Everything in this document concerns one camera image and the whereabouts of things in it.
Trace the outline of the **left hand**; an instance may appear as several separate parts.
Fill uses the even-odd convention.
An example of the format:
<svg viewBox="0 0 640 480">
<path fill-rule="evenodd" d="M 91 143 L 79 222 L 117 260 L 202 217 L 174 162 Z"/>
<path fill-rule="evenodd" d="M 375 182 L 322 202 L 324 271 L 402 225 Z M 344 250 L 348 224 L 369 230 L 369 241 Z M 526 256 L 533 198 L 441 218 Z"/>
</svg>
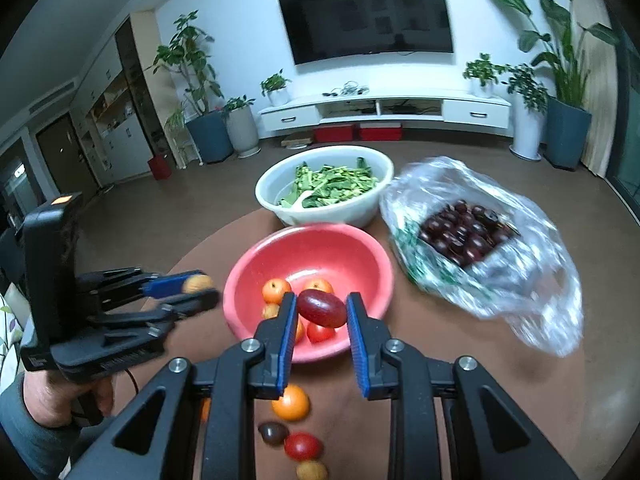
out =
<svg viewBox="0 0 640 480">
<path fill-rule="evenodd" d="M 25 408 L 38 425 L 46 428 L 68 425 L 72 421 L 72 404 L 85 393 L 92 395 L 96 407 L 104 417 L 112 414 L 114 389 L 111 377 L 78 385 L 53 370 L 24 374 Z"/>
</svg>

